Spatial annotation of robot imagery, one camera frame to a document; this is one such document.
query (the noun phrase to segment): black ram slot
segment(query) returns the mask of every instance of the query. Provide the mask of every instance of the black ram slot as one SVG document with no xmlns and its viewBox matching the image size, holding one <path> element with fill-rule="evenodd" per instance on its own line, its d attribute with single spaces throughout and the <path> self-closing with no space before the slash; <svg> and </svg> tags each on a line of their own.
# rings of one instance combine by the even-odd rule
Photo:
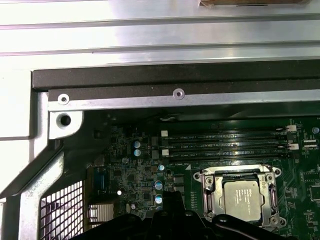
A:
<svg viewBox="0 0 320 240">
<path fill-rule="evenodd" d="M 198 151 L 198 152 L 172 152 L 169 151 L 168 156 L 163 156 L 164 158 L 215 158 L 223 156 L 263 156 L 270 154 L 286 154 L 288 151 L 286 149 L 249 149 L 249 150 L 216 150 L 216 151 Z"/>
<path fill-rule="evenodd" d="M 240 148 L 264 148 L 264 147 L 273 147 L 277 148 L 278 146 L 286 146 L 287 141 L 278 141 L 274 139 L 260 139 L 260 140 L 248 140 L 248 141 L 224 141 L 219 140 L 215 142 L 184 142 L 184 143 L 173 143 L 168 145 L 159 146 L 160 149 L 169 149 L 169 150 L 182 150 L 182 151 L 191 151 L 191 150 L 210 150 L 210 149 L 240 149 Z"/>
<path fill-rule="evenodd" d="M 186 152 L 212 152 L 212 151 L 250 151 L 250 150 L 269 150 L 269 149 L 284 149 L 283 145 L 257 145 L 257 146 L 235 146 L 235 147 L 208 147 L 208 148 L 169 148 L 171 153 L 186 153 Z"/>
<path fill-rule="evenodd" d="M 261 132 L 247 132 L 247 133 L 212 133 L 212 134 L 192 134 L 192 135 L 173 135 L 162 137 L 162 141 L 168 143 L 180 142 L 207 142 L 213 140 L 286 140 L 286 134 L 279 134 L 276 132 L 261 133 Z"/>
<path fill-rule="evenodd" d="M 175 157 L 170 158 L 170 162 L 194 162 L 194 161 L 269 161 L 273 159 L 287 159 L 289 154 L 287 153 L 269 153 L 269 154 L 252 154 L 252 155 L 237 155 L 237 156 L 215 156 L 215 157 Z"/>
</svg>

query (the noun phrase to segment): surface mount component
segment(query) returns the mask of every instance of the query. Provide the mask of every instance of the surface mount component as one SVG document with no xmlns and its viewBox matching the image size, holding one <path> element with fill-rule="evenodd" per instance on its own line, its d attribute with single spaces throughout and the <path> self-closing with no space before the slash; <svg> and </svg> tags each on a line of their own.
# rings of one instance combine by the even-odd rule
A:
<svg viewBox="0 0 320 240">
<path fill-rule="evenodd" d="M 281 169 L 265 164 L 208 167 L 193 174 L 202 184 L 207 220 L 228 214 L 269 231 L 287 221 L 279 216 L 276 178 Z"/>
</svg>

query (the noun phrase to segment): electrolytic capacitor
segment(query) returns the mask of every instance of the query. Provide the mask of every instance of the electrolytic capacitor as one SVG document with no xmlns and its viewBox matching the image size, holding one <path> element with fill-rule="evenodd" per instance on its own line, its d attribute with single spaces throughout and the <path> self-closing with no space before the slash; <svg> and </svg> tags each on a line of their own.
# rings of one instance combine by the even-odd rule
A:
<svg viewBox="0 0 320 240">
<path fill-rule="evenodd" d="M 155 196 L 154 201 L 155 201 L 156 204 L 162 204 L 162 195 L 161 194 L 157 194 Z"/>
<path fill-rule="evenodd" d="M 140 143 L 139 141 L 135 141 L 135 142 L 133 143 L 133 146 L 134 146 L 134 148 L 138 149 L 138 148 L 141 147 L 141 143 Z"/>
<path fill-rule="evenodd" d="M 161 181 L 156 181 L 154 183 L 154 187 L 155 187 L 156 190 L 161 190 L 163 188 L 163 184 L 162 184 Z"/>
<path fill-rule="evenodd" d="M 133 155 L 139 157 L 141 155 L 141 151 L 139 149 L 134 150 Z"/>
</svg>

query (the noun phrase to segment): ram slot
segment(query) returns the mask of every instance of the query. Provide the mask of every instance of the ram slot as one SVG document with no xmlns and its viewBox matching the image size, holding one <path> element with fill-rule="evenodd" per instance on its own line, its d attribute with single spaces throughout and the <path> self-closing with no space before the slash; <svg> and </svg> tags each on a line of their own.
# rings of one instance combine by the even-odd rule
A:
<svg viewBox="0 0 320 240">
<path fill-rule="evenodd" d="M 257 148 L 285 148 L 288 141 L 275 139 L 247 140 L 247 141 L 207 141 L 207 142 L 183 142 L 159 146 L 159 149 L 172 151 L 210 151 L 216 149 L 257 149 Z"/>
<path fill-rule="evenodd" d="M 280 157 L 287 156 L 286 149 L 250 149 L 250 150 L 217 150 L 217 151 L 198 151 L 198 152 L 172 152 L 163 158 L 169 158 L 170 161 L 195 161 L 195 160 L 220 160 L 220 159 L 239 159 L 256 157 Z"/>
<path fill-rule="evenodd" d="M 278 132 L 242 132 L 242 133 L 195 133 L 179 134 L 161 137 L 161 141 L 168 143 L 207 142 L 212 140 L 286 140 L 286 133 Z"/>
</svg>

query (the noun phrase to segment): screw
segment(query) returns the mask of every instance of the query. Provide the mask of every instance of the screw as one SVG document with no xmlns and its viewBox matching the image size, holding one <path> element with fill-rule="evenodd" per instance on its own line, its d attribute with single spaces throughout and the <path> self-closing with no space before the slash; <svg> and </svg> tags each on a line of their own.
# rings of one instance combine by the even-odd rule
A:
<svg viewBox="0 0 320 240">
<path fill-rule="evenodd" d="M 266 176 L 266 179 L 268 179 L 269 181 L 271 181 L 271 180 L 274 179 L 274 178 L 272 177 L 272 175 L 268 174 L 268 175 Z"/>
<path fill-rule="evenodd" d="M 181 88 L 177 88 L 173 91 L 173 97 L 176 100 L 182 100 L 185 97 L 185 92 Z"/>
<path fill-rule="evenodd" d="M 272 216 L 272 217 L 270 218 L 270 222 L 271 222 L 272 224 L 276 225 L 276 224 L 278 224 L 278 219 L 277 219 L 275 216 Z"/>
<path fill-rule="evenodd" d="M 205 181 L 206 181 L 207 184 L 212 184 L 212 182 L 213 182 L 210 177 L 208 177 Z"/>
<path fill-rule="evenodd" d="M 57 100 L 60 105 L 66 105 L 69 103 L 70 98 L 67 94 L 60 94 Z"/>
</svg>

